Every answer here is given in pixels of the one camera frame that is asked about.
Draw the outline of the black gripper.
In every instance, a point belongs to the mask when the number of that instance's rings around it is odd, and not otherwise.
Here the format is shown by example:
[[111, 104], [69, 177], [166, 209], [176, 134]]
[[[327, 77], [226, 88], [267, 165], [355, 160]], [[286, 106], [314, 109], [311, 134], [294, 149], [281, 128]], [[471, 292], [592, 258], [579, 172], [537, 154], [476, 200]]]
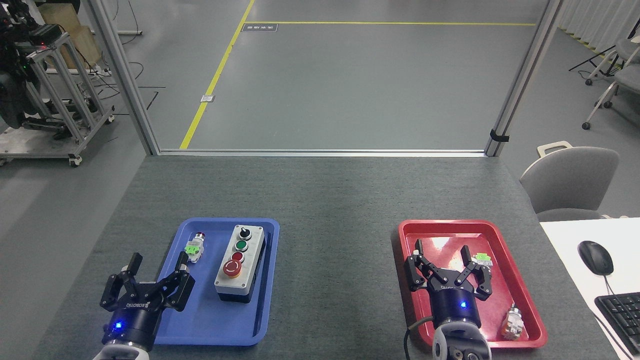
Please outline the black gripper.
[[486, 301], [493, 294], [490, 284], [492, 274], [489, 267], [473, 260], [469, 246], [466, 244], [461, 248], [461, 258], [465, 267], [455, 278], [454, 284], [461, 286], [468, 276], [473, 274], [477, 283], [475, 290], [470, 284], [461, 287], [446, 285], [449, 278], [445, 276], [444, 269], [438, 268], [426, 259], [421, 239], [416, 240], [414, 251], [404, 261], [409, 291], [416, 292], [423, 289], [426, 280], [432, 277], [442, 284], [427, 287], [430, 313], [435, 329], [454, 321], [471, 322], [478, 328], [482, 326], [476, 298]]
[[[155, 285], [136, 283], [135, 275], [142, 260], [142, 255], [134, 252], [128, 265], [107, 279], [100, 307], [113, 314], [103, 327], [104, 345], [114, 341], [133, 343], [149, 352], [153, 349], [164, 309], [182, 312], [186, 307], [195, 285], [187, 267], [188, 254], [179, 253], [174, 271], [157, 281], [157, 291], [153, 290]], [[120, 297], [122, 287], [126, 292]]]

